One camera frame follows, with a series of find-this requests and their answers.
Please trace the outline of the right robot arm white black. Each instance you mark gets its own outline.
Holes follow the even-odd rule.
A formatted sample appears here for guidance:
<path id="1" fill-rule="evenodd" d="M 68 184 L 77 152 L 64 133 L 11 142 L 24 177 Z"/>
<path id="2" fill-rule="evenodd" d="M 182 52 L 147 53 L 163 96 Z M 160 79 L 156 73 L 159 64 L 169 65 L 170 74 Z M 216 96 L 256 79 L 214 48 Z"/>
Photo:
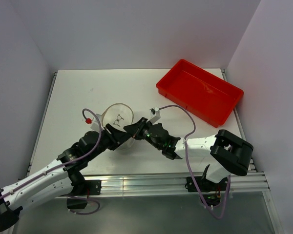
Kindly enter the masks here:
<path id="1" fill-rule="evenodd" d="M 124 126 L 124 130 L 135 140 L 145 140 L 161 151 L 166 158 L 183 159 L 194 157 L 213 157 L 212 164 L 206 166 L 202 186 L 214 189 L 229 175 L 246 176 L 253 153 L 253 146 L 227 130 L 201 138 L 180 138 L 171 136 L 159 117 L 141 118 L 138 122 Z"/>

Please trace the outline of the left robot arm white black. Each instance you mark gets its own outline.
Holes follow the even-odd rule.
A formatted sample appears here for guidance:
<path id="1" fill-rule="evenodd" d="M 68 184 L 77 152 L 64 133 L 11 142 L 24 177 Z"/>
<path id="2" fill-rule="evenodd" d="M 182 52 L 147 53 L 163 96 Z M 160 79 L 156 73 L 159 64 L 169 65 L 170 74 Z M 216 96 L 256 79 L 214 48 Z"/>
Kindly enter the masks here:
<path id="1" fill-rule="evenodd" d="M 130 134 L 108 124 L 102 131 L 89 131 L 78 142 L 36 173 L 0 188 L 0 232 L 19 220 L 21 212 L 62 195 L 85 190 L 81 170 L 105 150 L 115 150 Z"/>

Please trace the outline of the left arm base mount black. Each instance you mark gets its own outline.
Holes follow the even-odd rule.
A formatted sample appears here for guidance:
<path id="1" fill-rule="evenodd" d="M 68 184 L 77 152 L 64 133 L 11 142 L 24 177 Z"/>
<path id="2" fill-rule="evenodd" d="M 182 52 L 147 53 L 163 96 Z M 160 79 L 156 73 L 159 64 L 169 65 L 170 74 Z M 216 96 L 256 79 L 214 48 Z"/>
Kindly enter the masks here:
<path id="1" fill-rule="evenodd" d="M 81 185 L 75 186 L 66 199 L 66 206 L 70 210 L 81 210 L 90 204 L 91 195 L 99 195 L 101 192 L 101 180 L 85 180 Z M 71 198 L 70 196 L 85 196 L 84 199 Z"/>

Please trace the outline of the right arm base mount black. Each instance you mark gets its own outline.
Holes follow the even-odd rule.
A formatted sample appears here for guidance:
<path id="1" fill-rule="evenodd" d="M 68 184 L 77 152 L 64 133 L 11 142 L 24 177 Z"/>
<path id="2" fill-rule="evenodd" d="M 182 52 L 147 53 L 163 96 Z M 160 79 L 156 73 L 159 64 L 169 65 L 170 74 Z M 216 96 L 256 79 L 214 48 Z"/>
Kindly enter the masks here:
<path id="1" fill-rule="evenodd" d="M 224 178 L 219 183 L 213 183 L 202 176 L 195 176 L 195 181 L 203 193 L 206 203 L 211 206 L 218 206 L 221 203 L 221 192 L 228 186 L 228 179 Z"/>

